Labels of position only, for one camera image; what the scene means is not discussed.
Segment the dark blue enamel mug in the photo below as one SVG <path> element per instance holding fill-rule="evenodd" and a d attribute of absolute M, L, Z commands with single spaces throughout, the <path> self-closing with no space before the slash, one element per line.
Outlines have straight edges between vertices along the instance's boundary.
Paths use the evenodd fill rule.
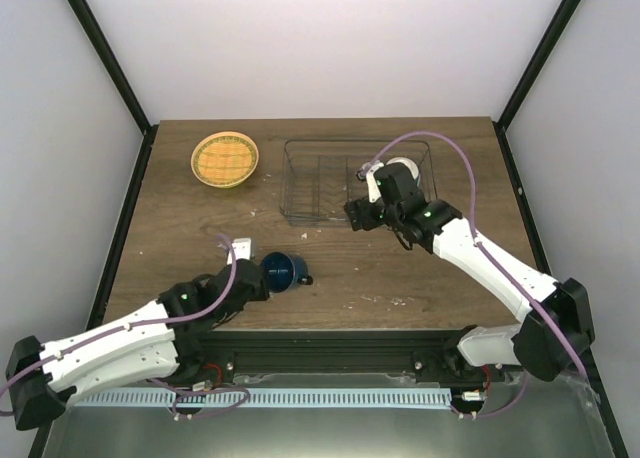
<path fill-rule="evenodd" d="M 265 273 L 267 288 L 272 293 L 283 293 L 314 283 L 306 261 L 299 255 L 272 252 L 264 256 L 260 265 Z"/>

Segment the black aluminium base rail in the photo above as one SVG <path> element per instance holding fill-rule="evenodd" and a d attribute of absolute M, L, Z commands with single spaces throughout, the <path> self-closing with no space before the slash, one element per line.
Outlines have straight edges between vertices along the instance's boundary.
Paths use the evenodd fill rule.
<path fill-rule="evenodd" d="M 485 372 L 466 364 L 453 341 L 459 330 L 211 331 L 189 338 L 186 355 L 168 378 L 177 385 L 243 375 L 408 374 L 417 382 L 471 386 Z"/>

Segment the black frame post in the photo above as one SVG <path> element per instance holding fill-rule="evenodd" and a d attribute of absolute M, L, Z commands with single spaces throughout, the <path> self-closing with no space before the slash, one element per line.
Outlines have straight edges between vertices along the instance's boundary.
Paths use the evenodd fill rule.
<path fill-rule="evenodd" d="M 529 62 L 511 93 L 496 125 L 507 130 L 524 104 L 582 0 L 561 0 Z"/>
<path fill-rule="evenodd" d="M 148 135 L 152 125 L 146 116 L 124 70 L 106 38 L 87 0 L 66 0 L 78 23 L 96 52 L 102 66 L 114 84 L 122 102 L 143 135 Z"/>

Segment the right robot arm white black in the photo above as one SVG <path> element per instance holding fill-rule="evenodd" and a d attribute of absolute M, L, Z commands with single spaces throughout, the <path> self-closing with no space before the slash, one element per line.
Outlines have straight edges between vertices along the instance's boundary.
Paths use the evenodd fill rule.
<path fill-rule="evenodd" d="M 464 331 L 444 356 L 451 378 L 468 380 L 484 365 L 513 365 L 551 382 L 591 346 L 588 293 L 577 280 L 560 282 L 535 270 L 477 232 L 448 202 L 427 199 L 407 159 L 378 162 L 364 180 L 367 196 L 344 205 L 353 230 L 389 228 L 405 249 L 420 246 L 466 273 L 516 320 Z"/>

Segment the right black frame post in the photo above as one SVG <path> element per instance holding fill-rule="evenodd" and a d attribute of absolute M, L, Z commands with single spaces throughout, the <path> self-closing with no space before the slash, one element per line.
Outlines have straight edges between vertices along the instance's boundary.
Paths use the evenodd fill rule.
<path fill-rule="evenodd" d="M 496 125 L 507 130 L 524 104 L 582 0 L 561 0 L 529 62 L 511 93 Z"/>

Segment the black wire dish rack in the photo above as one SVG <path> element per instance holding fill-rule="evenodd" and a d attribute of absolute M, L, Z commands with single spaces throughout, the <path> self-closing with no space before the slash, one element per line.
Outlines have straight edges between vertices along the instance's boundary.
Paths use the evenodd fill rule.
<path fill-rule="evenodd" d="M 351 226 L 346 203 L 368 198 L 361 166 L 384 139 L 294 139 L 284 145 L 280 212 L 293 226 Z"/>

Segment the yellow woven bamboo plate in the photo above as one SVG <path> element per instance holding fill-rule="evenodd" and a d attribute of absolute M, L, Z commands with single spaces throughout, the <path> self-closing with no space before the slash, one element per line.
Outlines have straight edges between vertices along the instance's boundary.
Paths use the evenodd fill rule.
<path fill-rule="evenodd" d="M 259 148 L 246 134 L 223 131 L 207 136 L 194 148 L 190 165 L 202 183 L 229 189 L 245 182 L 256 170 Z"/>

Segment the left black frame post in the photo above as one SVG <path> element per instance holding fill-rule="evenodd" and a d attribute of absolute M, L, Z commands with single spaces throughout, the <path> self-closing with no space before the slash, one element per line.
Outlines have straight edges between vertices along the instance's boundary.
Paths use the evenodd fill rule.
<path fill-rule="evenodd" d="M 114 84 L 122 102 L 143 135 L 148 135 L 152 125 L 146 116 L 124 70 L 106 38 L 87 0 L 66 0 L 78 23 L 96 52 L 102 66 Z"/>

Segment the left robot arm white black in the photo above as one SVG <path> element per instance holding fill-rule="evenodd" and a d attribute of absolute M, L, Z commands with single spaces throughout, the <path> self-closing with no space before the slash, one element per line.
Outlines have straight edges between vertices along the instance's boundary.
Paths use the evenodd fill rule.
<path fill-rule="evenodd" d="M 84 333 L 46 343 L 27 336 L 6 367 L 5 414 L 17 430 L 32 430 L 103 390 L 147 379 L 194 381 L 204 370 L 203 340 L 247 303 L 268 298 L 264 270 L 240 259 Z"/>

